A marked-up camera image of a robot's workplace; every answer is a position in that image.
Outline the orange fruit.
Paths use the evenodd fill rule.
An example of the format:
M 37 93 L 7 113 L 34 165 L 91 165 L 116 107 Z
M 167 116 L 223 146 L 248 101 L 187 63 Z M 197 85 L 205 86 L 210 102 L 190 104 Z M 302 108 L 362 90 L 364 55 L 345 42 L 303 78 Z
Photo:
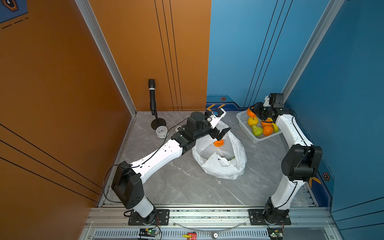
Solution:
M 252 112 L 252 110 L 250 108 L 247 109 L 247 115 L 250 117 L 250 118 L 256 118 L 256 114 Z
M 272 125 L 263 127 L 263 135 L 268 137 L 275 132 L 274 127 Z
M 223 145 L 224 145 L 224 140 L 214 142 L 214 146 L 217 148 L 222 147 Z

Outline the white plastic bag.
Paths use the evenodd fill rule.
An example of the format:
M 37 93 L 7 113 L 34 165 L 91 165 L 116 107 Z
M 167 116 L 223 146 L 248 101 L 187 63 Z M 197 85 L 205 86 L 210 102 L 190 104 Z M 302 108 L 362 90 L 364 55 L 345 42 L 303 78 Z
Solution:
M 231 131 L 223 137 L 222 146 L 216 147 L 216 141 L 209 135 L 198 139 L 192 148 L 194 159 L 208 175 L 237 179 L 245 173 L 248 160 L 243 144 Z

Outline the yellow apple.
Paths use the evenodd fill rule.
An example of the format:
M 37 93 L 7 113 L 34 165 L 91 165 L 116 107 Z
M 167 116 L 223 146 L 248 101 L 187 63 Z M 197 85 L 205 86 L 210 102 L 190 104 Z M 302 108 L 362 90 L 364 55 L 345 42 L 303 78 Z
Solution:
M 248 118 L 248 125 L 250 127 L 256 126 L 259 123 L 259 119 L 257 117 L 249 117 Z

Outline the green pear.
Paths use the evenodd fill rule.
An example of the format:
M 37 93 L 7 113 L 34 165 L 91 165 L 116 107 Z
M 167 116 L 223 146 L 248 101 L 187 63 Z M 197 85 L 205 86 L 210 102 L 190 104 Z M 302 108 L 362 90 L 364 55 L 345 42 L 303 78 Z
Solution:
M 258 126 L 252 126 L 252 132 L 253 132 L 253 135 L 256 136 L 256 137 L 259 137 L 263 134 L 263 128 L 261 127 L 258 127 Z

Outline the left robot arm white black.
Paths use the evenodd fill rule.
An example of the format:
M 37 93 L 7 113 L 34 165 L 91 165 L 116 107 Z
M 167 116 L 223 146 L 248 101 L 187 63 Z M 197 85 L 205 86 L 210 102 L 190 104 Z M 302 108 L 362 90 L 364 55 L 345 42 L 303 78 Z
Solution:
M 230 128 L 219 130 L 217 125 L 226 116 L 222 108 L 205 113 L 193 112 L 171 138 L 146 157 L 117 165 L 111 188 L 128 210 L 133 210 L 146 221 L 155 218 L 156 208 L 145 196 L 143 184 L 164 165 L 191 150 L 198 139 L 205 136 L 220 141 Z

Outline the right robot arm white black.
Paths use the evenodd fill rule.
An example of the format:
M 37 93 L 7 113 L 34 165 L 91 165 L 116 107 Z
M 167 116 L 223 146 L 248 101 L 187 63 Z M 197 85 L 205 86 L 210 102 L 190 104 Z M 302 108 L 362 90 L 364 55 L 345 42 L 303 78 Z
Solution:
M 285 107 L 283 94 L 268 95 L 264 103 L 253 106 L 252 112 L 263 121 L 271 119 L 290 148 L 282 160 L 282 180 L 263 212 L 268 225 L 280 224 L 289 217 L 291 202 L 298 190 L 317 174 L 323 150 L 305 136 L 294 111 Z

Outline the yellow banana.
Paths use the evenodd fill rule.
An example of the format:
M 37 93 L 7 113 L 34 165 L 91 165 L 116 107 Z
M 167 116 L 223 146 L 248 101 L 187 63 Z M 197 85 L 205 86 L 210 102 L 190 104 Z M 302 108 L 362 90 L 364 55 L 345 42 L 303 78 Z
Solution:
M 272 123 L 272 127 L 273 127 L 275 133 L 279 132 L 279 128 L 278 128 L 277 124 Z

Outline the white plastic basket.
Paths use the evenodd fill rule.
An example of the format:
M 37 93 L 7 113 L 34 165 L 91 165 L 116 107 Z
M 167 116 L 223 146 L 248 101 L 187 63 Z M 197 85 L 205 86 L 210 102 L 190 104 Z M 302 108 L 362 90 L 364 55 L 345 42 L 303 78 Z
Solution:
M 240 128 L 255 144 L 282 133 L 281 129 L 275 123 L 272 123 L 271 119 L 263 122 L 250 110 L 237 113 L 236 117 Z

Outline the round white gauge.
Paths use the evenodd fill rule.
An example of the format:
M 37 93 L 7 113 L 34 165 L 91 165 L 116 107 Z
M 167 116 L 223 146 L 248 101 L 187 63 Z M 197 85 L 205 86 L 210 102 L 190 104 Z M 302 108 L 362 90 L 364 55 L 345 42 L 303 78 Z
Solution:
M 168 128 L 166 126 L 159 126 L 156 129 L 156 135 L 159 139 L 165 139 L 168 134 Z

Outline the black microphone on stand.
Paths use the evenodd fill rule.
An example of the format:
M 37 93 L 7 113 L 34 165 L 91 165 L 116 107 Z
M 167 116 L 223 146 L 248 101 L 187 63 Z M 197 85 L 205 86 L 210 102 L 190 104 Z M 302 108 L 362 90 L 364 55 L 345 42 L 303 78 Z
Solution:
M 157 105 L 156 105 L 156 83 L 154 79 L 149 79 L 149 91 L 150 91 L 150 110 L 155 119 L 151 122 L 151 127 L 156 130 L 158 127 L 166 126 L 167 123 L 164 119 L 158 117 Z

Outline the circuit board right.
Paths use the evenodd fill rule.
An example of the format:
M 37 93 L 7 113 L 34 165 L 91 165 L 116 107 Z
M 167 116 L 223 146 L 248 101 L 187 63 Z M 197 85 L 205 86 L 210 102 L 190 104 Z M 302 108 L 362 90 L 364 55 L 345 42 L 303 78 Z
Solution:
M 284 233 L 282 229 L 268 229 L 270 240 L 283 240 Z

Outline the green circuit board left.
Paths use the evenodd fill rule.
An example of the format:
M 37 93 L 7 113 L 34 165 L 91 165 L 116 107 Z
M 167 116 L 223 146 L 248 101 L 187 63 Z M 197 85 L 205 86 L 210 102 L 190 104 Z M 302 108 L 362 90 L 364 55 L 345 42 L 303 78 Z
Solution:
M 160 237 L 160 231 L 158 229 L 144 229 L 139 230 L 139 240 L 158 240 Z

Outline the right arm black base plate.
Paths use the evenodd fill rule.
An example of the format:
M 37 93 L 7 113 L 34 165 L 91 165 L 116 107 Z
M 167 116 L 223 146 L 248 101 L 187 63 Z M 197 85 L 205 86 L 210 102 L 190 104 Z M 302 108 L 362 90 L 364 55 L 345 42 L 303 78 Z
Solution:
M 289 210 L 262 210 L 249 209 L 249 219 L 252 226 L 256 225 L 281 225 L 289 226 L 292 224 Z

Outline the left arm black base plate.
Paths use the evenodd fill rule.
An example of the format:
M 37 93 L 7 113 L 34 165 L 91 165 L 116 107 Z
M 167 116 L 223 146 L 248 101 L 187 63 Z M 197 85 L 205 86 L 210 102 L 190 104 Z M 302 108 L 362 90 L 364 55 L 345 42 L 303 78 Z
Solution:
M 129 226 L 167 226 L 170 219 L 170 210 L 154 209 L 147 217 L 142 217 L 139 213 L 130 211 Z

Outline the aluminium front rail frame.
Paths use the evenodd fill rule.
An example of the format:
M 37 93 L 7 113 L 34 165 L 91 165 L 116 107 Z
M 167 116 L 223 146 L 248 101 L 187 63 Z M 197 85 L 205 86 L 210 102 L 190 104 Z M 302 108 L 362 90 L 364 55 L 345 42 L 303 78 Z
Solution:
M 124 208 L 94 208 L 91 210 L 81 240 L 138 240 L 139 230 L 158 229 L 158 240 L 186 240 L 184 234 L 196 233 L 197 240 L 270 240 L 268 229 L 282 229 L 283 240 L 341 240 L 343 239 L 326 208 L 293 207 L 289 216 L 292 224 L 252 226 L 251 206 L 159 205 L 170 210 L 167 226 L 129 226 L 130 211 Z

